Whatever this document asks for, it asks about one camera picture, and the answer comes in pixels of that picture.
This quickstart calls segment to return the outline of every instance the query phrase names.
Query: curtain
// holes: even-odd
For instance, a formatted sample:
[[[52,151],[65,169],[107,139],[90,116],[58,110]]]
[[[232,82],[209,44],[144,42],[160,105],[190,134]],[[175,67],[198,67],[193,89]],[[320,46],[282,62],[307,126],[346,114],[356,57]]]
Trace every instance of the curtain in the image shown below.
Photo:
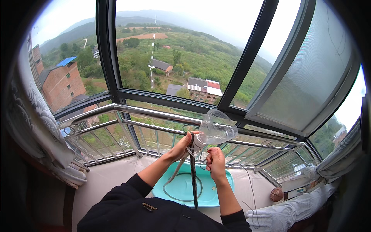
[[[325,178],[326,183],[330,183],[351,171],[363,155],[365,155],[365,152],[362,151],[361,144],[361,123],[358,120],[330,155],[319,165],[305,167],[300,170],[301,175],[284,181],[282,190],[287,192],[301,188],[320,177]]]
[[[27,41],[14,69],[7,101],[7,130],[29,155],[54,176],[78,188],[86,182],[85,170],[71,164],[75,157],[59,130],[33,79]]]

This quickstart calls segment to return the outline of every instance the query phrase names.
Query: blue roof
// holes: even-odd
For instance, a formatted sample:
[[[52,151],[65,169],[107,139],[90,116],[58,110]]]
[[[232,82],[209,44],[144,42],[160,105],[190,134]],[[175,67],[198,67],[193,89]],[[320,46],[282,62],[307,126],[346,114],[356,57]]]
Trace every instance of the blue roof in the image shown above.
[[[64,60],[62,60],[59,64],[57,64],[56,66],[66,66],[69,62],[73,61],[74,59],[76,59],[77,56],[74,56],[74,57],[69,57],[69,58],[66,58]]]

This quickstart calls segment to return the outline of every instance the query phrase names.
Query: house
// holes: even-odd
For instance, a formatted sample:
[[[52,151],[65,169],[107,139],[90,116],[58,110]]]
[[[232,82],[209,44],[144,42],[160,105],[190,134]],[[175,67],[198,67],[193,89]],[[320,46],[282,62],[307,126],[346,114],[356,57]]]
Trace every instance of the house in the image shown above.
[[[171,95],[171,96],[176,96],[177,92],[181,89],[185,89],[185,86],[169,84],[166,90],[166,94]]]
[[[211,104],[223,94],[219,82],[191,76],[188,78],[187,89],[190,92],[191,99]]]
[[[88,98],[88,97],[89,97],[88,95],[85,95],[85,94],[79,94],[79,95],[75,96],[75,97],[72,99],[72,101],[71,101],[70,104],[75,103],[75,102],[78,102],[78,101],[83,100],[83,99]],[[72,118],[72,117],[74,117],[74,116],[77,116],[77,115],[80,115],[80,114],[82,114],[82,113],[88,112],[88,111],[93,110],[93,109],[95,109],[95,108],[98,108],[98,105],[97,105],[97,104],[94,104],[94,105],[91,105],[91,106],[85,107],[85,108],[83,108],[83,109],[80,109],[80,110],[74,111],[73,113],[70,113],[70,114],[68,114],[68,115],[66,115],[66,116],[63,116],[59,121],[62,122],[62,121],[64,121],[64,120],[70,119],[70,118]],[[98,116],[95,116],[95,117],[89,118],[89,119],[87,119],[87,120],[85,120],[85,121],[82,121],[82,122],[79,123],[79,124],[81,125],[81,129],[83,130],[83,129],[86,129],[86,128],[88,128],[88,127],[91,127],[92,124],[97,123],[97,122],[99,122],[99,118],[98,118]]]
[[[167,76],[173,70],[173,66],[171,64],[156,59],[152,59],[150,65],[155,66],[157,69],[164,71]]]
[[[37,73],[40,75],[40,73],[44,70],[44,65],[43,65],[43,60],[41,59],[41,53],[40,53],[39,45],[36,45],[32,49],[32,55],[33,55],[33,60],[35,62]]]
[[[346,137],[347,135],[347,130],[345,129],[344,126],[342,126],[338,132],[335,133],[334,135],[334,140],[332,141],[334,144],[335,144],[335,147],[337,147],[339,145],[339,143],[341,141],[343,141],[343,139]]]
[[[98,48],[94,48],[93,49],[93,57],[95,59],[98,59],[99,58],[99,50],[98,50]]]
[[[76,58],[77,56],[66,58],[39,75],[40,92],[53,112],[69,105],[75,96],[86,92]]]

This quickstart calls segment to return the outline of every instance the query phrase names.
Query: person's left hand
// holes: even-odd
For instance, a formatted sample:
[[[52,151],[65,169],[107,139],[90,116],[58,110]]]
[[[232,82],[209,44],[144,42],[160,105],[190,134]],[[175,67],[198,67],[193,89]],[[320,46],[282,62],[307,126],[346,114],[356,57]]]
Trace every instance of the person's left hand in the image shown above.
[[[193,131],[193,134],[198,134],[199,131]],[[187,153],[187,146],[192,140],[192,135],[190,132],[187,132],[187,135],[184,136],[169,152],[163,155],[163,157],[169,159],[171,163],[180,160],[185,153]]]

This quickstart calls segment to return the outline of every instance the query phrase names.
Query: frosted glass pane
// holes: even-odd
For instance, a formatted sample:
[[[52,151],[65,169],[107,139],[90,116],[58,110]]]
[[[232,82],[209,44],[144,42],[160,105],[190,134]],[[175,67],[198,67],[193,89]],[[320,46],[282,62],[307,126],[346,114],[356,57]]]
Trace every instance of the frosted glass pane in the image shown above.
[[[330,8],[317,1],[296,58],[257,115],[302,131],[325,107],[350,55],[346,30]]]

